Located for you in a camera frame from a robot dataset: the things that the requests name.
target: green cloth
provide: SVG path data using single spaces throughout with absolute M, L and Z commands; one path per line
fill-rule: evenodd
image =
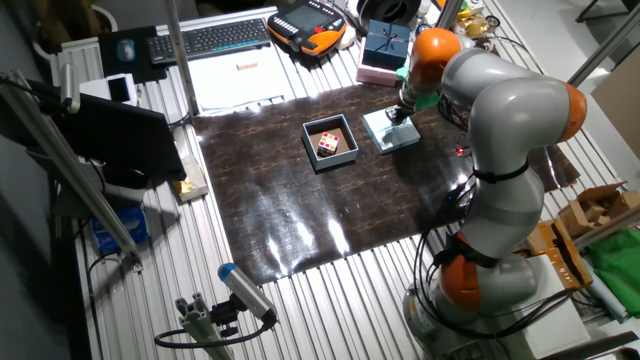
M 624 229 L 589 247 L 595 273 L 629 315 L 640 318 L 640 231 Z

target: keyboard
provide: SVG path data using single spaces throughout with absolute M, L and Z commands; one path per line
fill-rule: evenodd
M 262 19 L 252 19 L 183 31 L 188 59 L 199 59 L 269 45 L 271 39 Z M 151 63 L 175 63 L 169 35 L 147 39 Z

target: blue object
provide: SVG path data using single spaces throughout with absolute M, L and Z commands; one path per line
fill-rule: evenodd
M 147 231 L 147 221 L 144 212 L 139 206 L 126 207 L 116 210 L 118 219 L 122 221 L 122 225 L 129 231 L 129 235 L 137 244 L 149 238 Z M 93 236 L 98 241 L 100 250 L 112 250 L 118 248 L 118 243 L 111 237 L 104 225 L 97 218 L 91 219 L 91 230 Z
M 369 21 L 369 32 L 362 63 L 396 71 L 404 66 L 409 53 L 409 28 L 382 21 Z
M 122 39 L 118 42 L 116 56 L 122 62 L 132 62 L 136 59 L 136 43 L 131 39 Z
M 226 279 L 227 276 L 229 276 L 229 274 L 231 274 L 231 272 L 237 268 L 238 267 L 234 263 L 227 263 L 220 266 L 220 269 L 218 269 L 218 277 L 220 278 L 220 281 L 224 282 L 224 279 Z

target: pink box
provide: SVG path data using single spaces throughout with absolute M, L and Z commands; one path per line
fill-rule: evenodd
M 356 80 L 360 82 L 394 87 L 396 85 L 396 81 L 398 80 L 395 71 L 362 64 L 362 55 L 364 52 L 364 44 L 366 41 L 367 39 L 363 38 L 362 44 L 360 45 L 362 51 L 360 51 L 360 57 L 358 58 L 358 71 L 356 72 Z

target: metal pole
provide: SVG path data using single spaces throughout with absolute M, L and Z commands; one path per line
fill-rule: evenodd
M 456 16 L 458 16 L 463 2 L 464 0 L 447 0 L 440 12 L 436 27 L 449 30 L 453 26 L 453 22 L 456 21 Z
M 29 84 L 20 72 L 12 71 L 9 74 L 9 78 L 29 88 Z M 7 103 L 11 105 L 11 108 L 24 123 L 27 130 L 51 157 L 56 167 L 71 183 L 73 189 L 80 195 L 93 214 L 100 219 L 100 222 L 102 222 L 109 234 L 113 236 L 122 251 L 131 257 L 138 258 L 140 253 L 131 235 L 122 225 L 122 222 L 118 219 L 104 196 L 82 172 L 76 155 L 60 133 L 60 130 L 58 130 L 56 124 L 49 116 L 40 113 L 38 103 L 33 96 L 6 84 L 0 85 L 0 96 L 3 96 Z
M 640 23 L 640 6 L 636 6 L 633 11 L 629 13 L 627 18 L 624 20 L 624 23 L 618 26 L 618 28 L 609 35 L 602 45 L 600 45 L 600 47 L 587 59 L 587 61 L 582 64 L 580 69 L 573 74 L 567 83 L 576 88 L 580 86 L 580 84 L 582 84 L 582 82 L 591 75 L 593 70 L 600 65 L 602 60 L 609 56 L 609 54 L 611 54 L 611 52 L 620 45 L 622 40 L 629 35 L 631 30 L 633 30 L 638 23 Z
M 626 213 L 620 215 L 615 219 L 611 219 L 611 221 L 609 221 L 605 225 L 589 231 L 588 233 L 574 240 L 574 243 L 578 251 L 582 251 L 587 246 L 637 221 L 640 221 L 640 206 L 627 211 Z
M 187 62 L 187 51 L 184 48 L 184 40 L 182 39 L 182 31 L 180 31 L 180 20 L 178 19 L 178 9 L 175 0 L 166 0 L 167 11 L 169 12 L 169 38 L 173 47 L 173 53 L 180 70 L 180 79 L 182 80 L 182 88 L 187 96 L 187 106 L 189 107 L 189 116 L 191 118 L 198 115 L 198 103 L 196 102 L 196 91 L 193 89 L 193 81 L 191 81 L 191 73 L 189 72 L 189 63 Z

